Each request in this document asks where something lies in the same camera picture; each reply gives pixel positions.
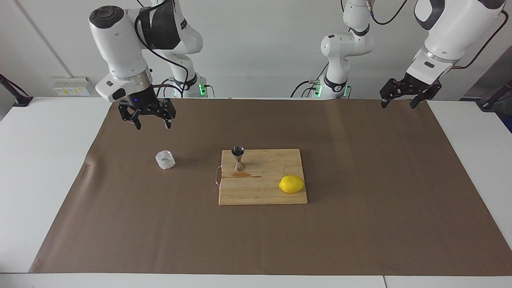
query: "table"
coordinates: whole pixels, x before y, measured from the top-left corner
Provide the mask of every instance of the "table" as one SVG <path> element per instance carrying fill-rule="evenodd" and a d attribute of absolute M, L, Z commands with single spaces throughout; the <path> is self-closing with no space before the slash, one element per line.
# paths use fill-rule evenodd
<path fill-rule="evenodd" d="M 472 102 L 429 102 L 475 187 L 512 246 L 512 134 Z M 110 104 L 101 98 L 37 98 L 0 122 L 0 272 L 26 273 Z M 306 277 L 143 274 L 2 274 L 0 284 L 38 286 L 511 287 L 512 277 Z"/>

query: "clear plastic cup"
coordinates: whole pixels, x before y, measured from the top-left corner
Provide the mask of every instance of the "clear plastic cup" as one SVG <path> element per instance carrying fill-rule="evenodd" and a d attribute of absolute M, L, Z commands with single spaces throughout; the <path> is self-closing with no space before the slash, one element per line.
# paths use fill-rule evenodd
<path fill-rule="evenodd" d="M 168 150 L 158 152 L 155 159 L 157 160 L 158 166 L 164 170 L 170 169 L 176 164 L 173 155 Z"/>

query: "jigger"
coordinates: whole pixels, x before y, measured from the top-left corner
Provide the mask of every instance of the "jigger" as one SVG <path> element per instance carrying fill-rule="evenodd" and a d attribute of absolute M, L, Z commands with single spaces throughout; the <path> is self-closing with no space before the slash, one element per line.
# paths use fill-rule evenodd
<path fill-rule="evenodd" d="M 242 163 L 242 156 L 244 155 L 244 148 L 242 146 L 235 146 L 231 149 L 231 153 L 234 158 L 237 160 L 237 163 L 234 165 L 235 171 L 241 172 L 244 170 L 244 164 Z"/>

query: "yellow lemon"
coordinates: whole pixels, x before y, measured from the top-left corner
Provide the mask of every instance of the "yellow lemon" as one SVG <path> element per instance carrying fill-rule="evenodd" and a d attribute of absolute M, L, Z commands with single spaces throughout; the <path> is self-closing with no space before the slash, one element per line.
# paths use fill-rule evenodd
<path fill-rule="evenodd" d="M 297 193 L 304 188 L 304 181 L 297 176 L 287 175 L 279 182 L 279 188 L 286 193 Z"/>

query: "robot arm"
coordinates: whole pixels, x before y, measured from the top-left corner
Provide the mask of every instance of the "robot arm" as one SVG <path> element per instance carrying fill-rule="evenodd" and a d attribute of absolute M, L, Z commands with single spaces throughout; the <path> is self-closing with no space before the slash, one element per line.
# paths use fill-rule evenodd
<path fill-rule="evenodd" d="M 121 117 L 133 122 L 137 129 L 141 127 L 139 115 L 163 118 L 167 128 L 176 115 L 169 99 L 159 101 L 156 97 L 143 48 L 160 49 L 170 58 L 175 84 L 184 96 L 200 96 L 199 83 L 205 83 L 195 73 L 190 58 L 181 55 L 200 52 L 201 35 L 188 25 L 178 0 L 158 2 L 151 8 L 128 10 L 103 6 L 89 17 L 96 46 L 109 65 L 109 74 L 96 85 L 96 90 L 110 102 L 125 97 L 119 103 Z"/>
<path fill-rule="evenodd" d="M 506 0 L 418 0 L 414 14 L 429 32 L 402 81 L 391 78 L 381 89 L 382 107 L 390 100 L 416 95 L 411 102 L 434 98 L 439 77 L 451 70 L 500 14 Z"/>
<path fill-rule="evenodd" d="M 350 72 L 346 57 L 368 54 L 375 46 L 367 0 L 348 0 L 343 20 L 349 32 L 331 34 L 322 40 L 322 54 L 329 60 L 329 68 L 320 78 L 321 98 L 340 97 Z"/>

